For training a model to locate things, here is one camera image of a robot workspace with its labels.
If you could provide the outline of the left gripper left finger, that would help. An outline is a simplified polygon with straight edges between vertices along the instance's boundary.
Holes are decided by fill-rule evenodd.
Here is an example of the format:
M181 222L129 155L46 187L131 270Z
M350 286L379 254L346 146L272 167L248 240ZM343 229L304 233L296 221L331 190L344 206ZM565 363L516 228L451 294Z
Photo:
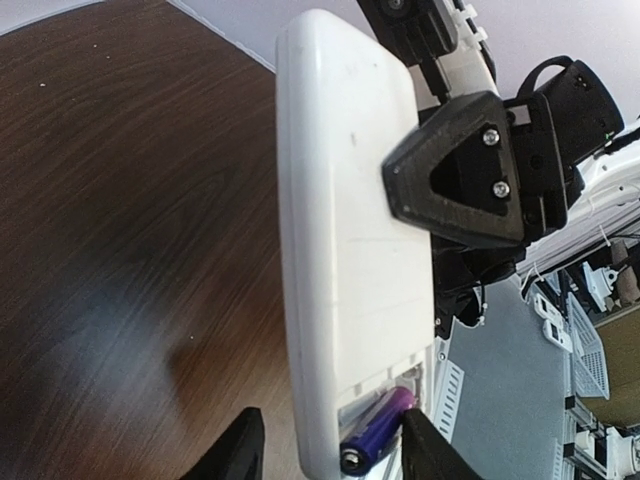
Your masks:
M246 407L180 480L260 480L264 449L261 410Z

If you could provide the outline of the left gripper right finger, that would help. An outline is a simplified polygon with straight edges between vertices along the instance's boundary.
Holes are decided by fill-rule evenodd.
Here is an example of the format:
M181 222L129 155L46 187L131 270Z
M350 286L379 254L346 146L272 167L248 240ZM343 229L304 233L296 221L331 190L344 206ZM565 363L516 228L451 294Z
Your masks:
M417 408L402 415L402 473L404 480L481 480Z

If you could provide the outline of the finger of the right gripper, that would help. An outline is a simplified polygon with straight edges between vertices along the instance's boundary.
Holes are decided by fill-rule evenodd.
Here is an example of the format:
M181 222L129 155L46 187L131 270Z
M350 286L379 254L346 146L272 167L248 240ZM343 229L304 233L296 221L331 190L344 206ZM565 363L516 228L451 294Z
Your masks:
M472 248L524 240L502 100L490 91L437 109L382 164L392 215Z

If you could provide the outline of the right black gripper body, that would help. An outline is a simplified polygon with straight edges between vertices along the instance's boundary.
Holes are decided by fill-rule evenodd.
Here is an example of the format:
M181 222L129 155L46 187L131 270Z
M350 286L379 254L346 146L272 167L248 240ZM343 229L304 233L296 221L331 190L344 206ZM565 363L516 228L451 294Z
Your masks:
M473 249L435 236L435 334L447 340L453 319L474 327L486 314L485 287L504 280L525 259L526 249L567 223L564 166L549 102L541 93L505 103L510 123L525 227L517 247Z

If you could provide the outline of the blue battery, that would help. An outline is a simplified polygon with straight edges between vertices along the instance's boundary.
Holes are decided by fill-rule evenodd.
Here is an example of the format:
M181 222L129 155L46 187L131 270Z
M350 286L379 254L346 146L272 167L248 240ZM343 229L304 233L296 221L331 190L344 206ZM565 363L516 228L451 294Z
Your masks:
M340 468L347 476L361 477L386 455L395 440L404 412L416 397L404 386L385 392L340 443Z

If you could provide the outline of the white remote control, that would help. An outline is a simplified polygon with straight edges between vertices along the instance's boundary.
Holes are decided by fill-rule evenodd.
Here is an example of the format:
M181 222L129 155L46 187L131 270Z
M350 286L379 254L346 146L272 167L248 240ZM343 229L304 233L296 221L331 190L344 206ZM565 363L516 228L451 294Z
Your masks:
M320 9L277 39L277 172L299 463L338 479L339 445L384 390L433 392L431 238L395 219L382 165L418 124L409 71Z

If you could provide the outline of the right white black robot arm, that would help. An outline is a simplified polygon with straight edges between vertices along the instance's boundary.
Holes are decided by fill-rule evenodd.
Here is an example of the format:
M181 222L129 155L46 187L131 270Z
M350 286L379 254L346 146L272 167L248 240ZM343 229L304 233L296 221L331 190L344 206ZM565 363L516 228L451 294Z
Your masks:
M388 156L392 215L434 239L434 332L478 325L488 285L511 276L534 242L564 228L585 186L578 167L621 145L611 94L582 61L548 60L509 100L466 94L423 111Z

